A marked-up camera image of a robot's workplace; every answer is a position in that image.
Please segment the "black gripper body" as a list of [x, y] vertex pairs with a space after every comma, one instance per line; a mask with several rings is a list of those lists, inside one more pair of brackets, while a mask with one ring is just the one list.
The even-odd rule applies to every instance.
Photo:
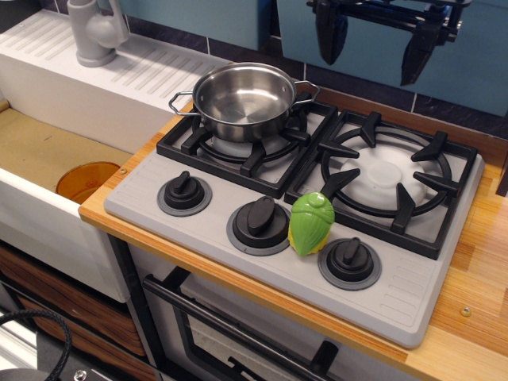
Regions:
[[[404, 30], [412, 33], [417, 23], [427, 21], [441, 25], [438, 44], [453, 42], [460, 31], [462, 13], [470, 1], [423, 1], [422, 10], [396, 5], [393, 1], [332, 1], [341, 12], [362, 21]], [[315, 15], [317, 1], [306, 3]]]

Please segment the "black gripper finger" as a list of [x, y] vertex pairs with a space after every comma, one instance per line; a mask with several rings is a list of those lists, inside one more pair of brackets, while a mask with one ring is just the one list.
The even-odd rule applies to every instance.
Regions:
[[348, 32], [348, 18], [338, 3], [317, 1], [316, 30], [321, 58], [332, 65], [342, 53]]
[[417, 82], [437, 46], [440, 34], [440, 24], [427, 21], [416, 24], [402, 59], [401, 86]]

